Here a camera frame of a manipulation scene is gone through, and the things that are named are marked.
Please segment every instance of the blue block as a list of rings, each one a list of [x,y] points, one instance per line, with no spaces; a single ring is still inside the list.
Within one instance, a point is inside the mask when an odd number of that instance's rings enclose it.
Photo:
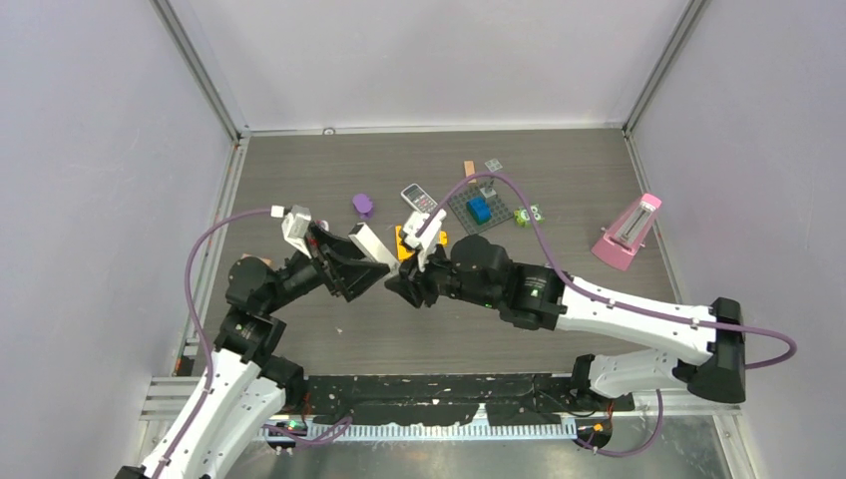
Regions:
[[[491,220],[491,209],[488,208],[488,204],[482,197],[476,197],[467,202],[467,211],[470,212],[473,220],[476,220],[477,225],[482,225]]]

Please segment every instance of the calculator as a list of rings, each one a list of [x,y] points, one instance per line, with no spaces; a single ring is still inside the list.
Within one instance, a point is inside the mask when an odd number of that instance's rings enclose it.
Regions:
[[[420,185],[417,185],[416,183],[412,183],[411,185],[405,187],[399,196],[402,197],[402,199],[405,200],[405,203],[414,209],[414,211],[423,214],[431,214],[435,211],[435,207],[438,206],[438,203],[435,202],[428,193],[424,192],[423,189],[420,188]]]

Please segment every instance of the white wall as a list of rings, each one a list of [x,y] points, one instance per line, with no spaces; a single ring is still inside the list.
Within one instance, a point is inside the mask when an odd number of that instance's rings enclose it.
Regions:
[[[846,466],[844,23],[840,0],[711,2],[634,135],[686,299],[799,343],[746,378],[767,477]],[[747,339],[748,360],[782,350]]]
[[[250,128],[284,130],[622,123],[687,0],[178,3]]]
[[[6,2],[0,469],[114,477],[228,138],[146,1]]]

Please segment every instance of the calculator screen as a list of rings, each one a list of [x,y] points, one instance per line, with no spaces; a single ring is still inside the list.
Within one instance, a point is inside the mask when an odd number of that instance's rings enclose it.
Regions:
[[[423,196],[423,189],[418,187],[417,185],[412,185],[405,189],[402,194],[411,200],[412,202],[416,201],[418,198]]]

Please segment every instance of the green toy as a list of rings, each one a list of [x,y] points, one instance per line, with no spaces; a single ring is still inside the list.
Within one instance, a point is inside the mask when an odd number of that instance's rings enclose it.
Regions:
[[[541,213],[541,207],[537,205],[532,205],[532,214],[535,215],[535,221],[538,223],[544,222],[544,214]],[[529,219],[529,213],[526,211],[525,208],[520,208],[519,210],[514,212],[514,221],[517,222],[517,225],[528,228],[532,225],[532,221]]]

